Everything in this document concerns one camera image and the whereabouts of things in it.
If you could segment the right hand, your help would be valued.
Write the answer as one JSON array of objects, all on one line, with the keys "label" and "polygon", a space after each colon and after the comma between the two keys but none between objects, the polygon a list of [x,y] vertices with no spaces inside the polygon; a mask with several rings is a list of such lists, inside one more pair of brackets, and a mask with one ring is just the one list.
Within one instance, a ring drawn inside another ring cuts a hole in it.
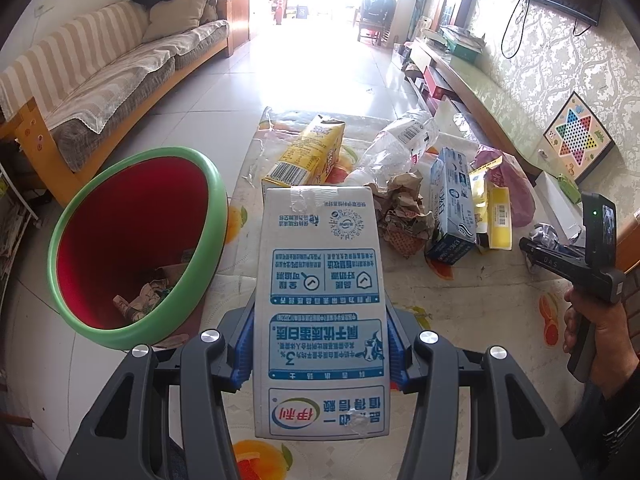
[{"label": "right hand", "polygon": [[564,300],[570,307],[564,314],[563,350],[573,352],[577,342],[577,315],[581,314],[594,327],[596,355],[591,364],[590,379],[605,399],[612,398],[639,365],[629,337],[625,308],[620,302],[605,304],[575,287],[565,293]]}]

